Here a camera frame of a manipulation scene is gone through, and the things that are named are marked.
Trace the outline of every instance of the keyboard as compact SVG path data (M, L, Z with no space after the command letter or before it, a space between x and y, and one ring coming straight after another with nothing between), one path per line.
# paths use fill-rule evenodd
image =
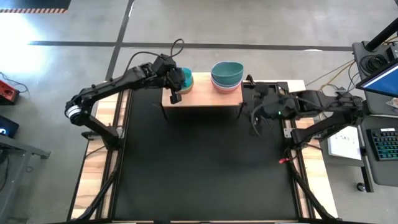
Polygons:
M366 130L378 161L398 161L398 128Z

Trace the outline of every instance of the computer monitor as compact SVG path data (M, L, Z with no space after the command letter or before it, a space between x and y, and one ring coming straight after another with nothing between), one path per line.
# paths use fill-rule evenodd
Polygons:
M393 60L374 74L359 82L356 88L382 95L398 97L398 59Z
M19 128L19 124L0 115L0 134L13 138Z

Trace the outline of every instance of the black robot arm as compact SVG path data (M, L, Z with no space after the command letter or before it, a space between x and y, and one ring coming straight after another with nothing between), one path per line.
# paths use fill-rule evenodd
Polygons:
M267 87L256 83L256 91L265 95ZM336 92L337 96L326 96L320 91L305 90L279 95L273 103L258 98L254 104L252 123L261 117L269 119L312 118L322 112L333 112L333 115L305 129L293 129L290 132L291 149L301 149L315 135L320 140L326 139L350 125L358 125L363 120L363 99L349 93Z
M333 112L326 118L305 129L291 131L292 149L301 148L315 135L322 141L347 126L357 126L363 120L363 99L349 93L336 92L337 96L325 96L320 91L306 90L293 93L297 107L295 119L311 118L322 112Z
M181 96L176 92L181 90L184 81L182 69L176 66L172 57L162 54L153 64L145 63L130 68L121 77L82 89L67 102L65 116L72 124L87 126L98 133L103 138L106 148L111 149L118 145L119 135L114 127L105 126L91 115L95 102L123 90L170 88L171 103L178 103L181 101Z

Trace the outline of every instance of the gray floor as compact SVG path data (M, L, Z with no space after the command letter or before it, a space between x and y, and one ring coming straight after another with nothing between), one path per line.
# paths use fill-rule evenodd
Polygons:
M0 14L0 71L25 83L16 106L0 114L21 124L16 138L51 151L47 161L35 158L34 171L19 187L13 217L28 223L66 219L87 141L84 128L63 115L65 102L81 88L104 80L113 47L26 46L32 40L115 42L128 0L72 0L66 14ZM169 43L182 37L189 43L350 46L369 40L398 15L393 0L135 0L124 42ZM113 72L124 71L140 50L122 48ZM153 61L140 55L133 65ZM257 79L302 79L306 83L352 60L351 52L298 50L185 49L175 60L196 72L216 62L235 60ZM308 88L317 89L328 78ZM346 73L335 85L348 86ZM363 96L363 92L354 90ZM355 189L357 167L326 165L339 217L345 220L396 223L398 188L375 185L375 193Z

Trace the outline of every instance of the chair wheel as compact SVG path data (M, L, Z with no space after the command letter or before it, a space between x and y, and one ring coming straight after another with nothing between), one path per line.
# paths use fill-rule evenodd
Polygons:
M357 188L360 192L366 192L365 185L364 185L363 183L357 183L357 184L356 184L356 188Z

